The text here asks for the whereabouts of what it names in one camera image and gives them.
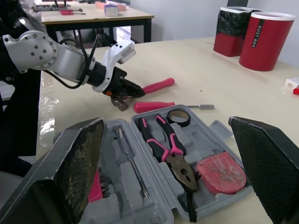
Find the robotic arm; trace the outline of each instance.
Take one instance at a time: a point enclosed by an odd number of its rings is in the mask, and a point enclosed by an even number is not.
[[[63,83],[72,89],[86,83],[92,85],[94,91],[110,96],[112,103],[122,111],[127,108],[123,100],[145,94],[140,86],[125,79],[125,71],[115,67],[116,63],[123,64],[136,54],[131,41],[124,40],[112,46],[99,63],[93,53],[88,56],[82,47],[79,50],[63,44],[65,41],[55,42],[27,18],[21,17],[18,22],[19,29],[26,30],[25,27],[27,31],[18,38],[3,35],[0,42],[0,48],[9,56],[4,60],[10,65],[6,80],[28,69],[45,70],[61,83],[63,81],[57,76],[78,83],[75,87]]]

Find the tool case compartment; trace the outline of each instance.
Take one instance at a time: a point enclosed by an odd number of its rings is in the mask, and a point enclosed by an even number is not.
[[[143,197],[134,170],[120,149],[115,134],[119,128],[124,132],[132,148],[136,166],[149,191],[148,198]],[[89,203],[81,224],[171,224],[174,222],[167,201],[163,200],[158,191],[157,180],[152,178],[152,171],[146,166],[140,147],[126,121],[117,119],[105,123],[98,167],[107,178],[111,179],[108,186],[110,196]]]
[[[138,130],[137,120],[145,118],[153,137],[169,149],[168,138],[156,122],[155,116],[166,119],[172,109],[187,112],[191,122],[186,127],[171,124],[179,141],[186,148],[184,159],[194,171],[199,161],[209,156],[228,152],[243,169],[241,160],[224,143],[231,132],[220,122],[215,121],[208,127],[188,107],[176,105],[138,114],[132,117],[131,123],[118,119],[108,121],[100,146],[99,168],[111,178],[110,196],[89,203],[84,211],[81,224],[173,224],[172,210],[177,210],[182,219],[188,221],[186,193],[174,178],[165,162],[159,163],[152,155],[152,150],[144,141]],[[121,128],[132,148],[135,163],[149,192],[149,197],[142,195],[141,187],[131,164],[121,152],[115,132]],[[214,211],[244,198],[252,192],[247,180],[243,189],[233,195],[212,194],[201,179],[197,180],[198,190],[193,194],[193,205],[197,220],[209,216]]]

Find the white wall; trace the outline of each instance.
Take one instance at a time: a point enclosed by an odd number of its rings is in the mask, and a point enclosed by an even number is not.
[[[249,0],[248,7],[297,16],[279,60],[299,67],[299,0]]]
[[[131,7],[149,14],[152,41],[215,36],[218,12],[228,0],[131,0]],[[132,38],[143,42],[143,27],[132,27]]]

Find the tape roll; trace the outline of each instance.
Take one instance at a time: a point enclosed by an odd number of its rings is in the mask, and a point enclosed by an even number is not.
[[[177,123],[181,127],[186,127],[190,124],[190,114],[186,111],[174,109],[168,112],[167,121],[168,123]]]

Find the table edge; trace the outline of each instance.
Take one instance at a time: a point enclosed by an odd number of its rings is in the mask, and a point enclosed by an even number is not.
[[[70,24],[70,23],[84,23],[84,22],[109,22],[109,21],[126,21],[126,20],[142,20],[152,19],[154,15],[144,16],[131,16],[131,17],[111,17],[109,19],[85,19],[85,20],[70,20],[70,21],[42,21],[43,25],[55,25],[55,24]]]

